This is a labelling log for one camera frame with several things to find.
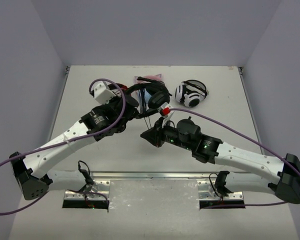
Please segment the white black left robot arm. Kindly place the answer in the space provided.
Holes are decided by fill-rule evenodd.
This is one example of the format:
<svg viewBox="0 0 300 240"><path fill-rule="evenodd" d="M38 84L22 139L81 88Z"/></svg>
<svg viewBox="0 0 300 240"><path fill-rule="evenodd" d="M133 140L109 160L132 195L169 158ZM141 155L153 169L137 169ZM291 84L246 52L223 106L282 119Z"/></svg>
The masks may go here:
<svg viewBox="0 0 300 240"><path fill-rule="evenodd" d="M138 114L138 106L130 95L114 97L109 103L94 107L34 153L13 153L11 166L24 199L34 200L55 190L90 191L95 182L87 170L55 170L54 166L81 148L123 132L127 122Z"/></svg>

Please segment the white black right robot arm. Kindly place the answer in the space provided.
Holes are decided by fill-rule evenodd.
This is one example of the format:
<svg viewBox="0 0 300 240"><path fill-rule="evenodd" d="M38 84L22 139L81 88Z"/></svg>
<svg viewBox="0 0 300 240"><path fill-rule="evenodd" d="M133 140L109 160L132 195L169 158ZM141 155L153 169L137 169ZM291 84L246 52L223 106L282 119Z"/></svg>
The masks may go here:
<svg viewBox="0 0 300 240"><path fill-rule="evenodd" d="M300 160L296 155L285 158L267 156L235 147L219 138L201 132L190 118L180 120L176 126L163 125L160 118L154 126L140 136L159 148L164 143L191 152L201 163L228 166L242 170L217 173L213 189L221 196L234 192L260 192L275 195L291 204L300 204Z"/></svg>

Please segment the black headset with microphone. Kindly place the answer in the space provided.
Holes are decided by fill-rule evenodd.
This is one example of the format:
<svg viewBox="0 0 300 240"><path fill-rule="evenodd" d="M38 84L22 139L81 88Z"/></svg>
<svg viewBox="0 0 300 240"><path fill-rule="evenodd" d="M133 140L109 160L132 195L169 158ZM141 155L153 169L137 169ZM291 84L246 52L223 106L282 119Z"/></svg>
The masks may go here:
<svg viewBox="0 0 300 240"><path fill-rule="evenodd" d="M137 79L147 81L147 83L134 84L125 91L126 95L131 95L134 92L138 93L138 91L141 92L141 98L137 101L139 104L139 111L138 115L135 116L136 119L152 116L158 112L158 108L162 104L170 103L172 94L169 92L165 83L143 78L142 76L139 76ZM152 94L147 103L144 98L145 90L148 90Z"/></svg>

